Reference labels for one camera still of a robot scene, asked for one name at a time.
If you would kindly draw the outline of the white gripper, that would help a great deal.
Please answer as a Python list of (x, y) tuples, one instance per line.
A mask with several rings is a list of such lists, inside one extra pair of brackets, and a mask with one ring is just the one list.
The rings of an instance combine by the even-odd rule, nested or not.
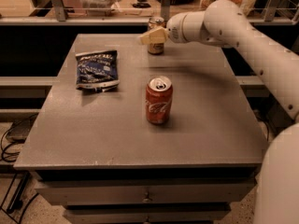
[(174, 43), (188, 43), (184, 35), (183, 23), (187, 13), (179, 13), (169, 19), (166, 29), (159, 26), (140, 35), (137, 41), (142, 45), (165, 43), (167, 38)]

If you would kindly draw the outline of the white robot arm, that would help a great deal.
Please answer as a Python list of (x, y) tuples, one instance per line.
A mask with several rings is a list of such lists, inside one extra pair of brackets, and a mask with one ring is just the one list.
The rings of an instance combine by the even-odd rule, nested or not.
[(164, 28), (138, 38), (146, 45), (166, 40), (234, 48), (294, 121), (265, 152), (253, 224), (299, 224), (298, 55), (256, 30), (230, 0), (217, 0), (204, 11), (179, 13)]

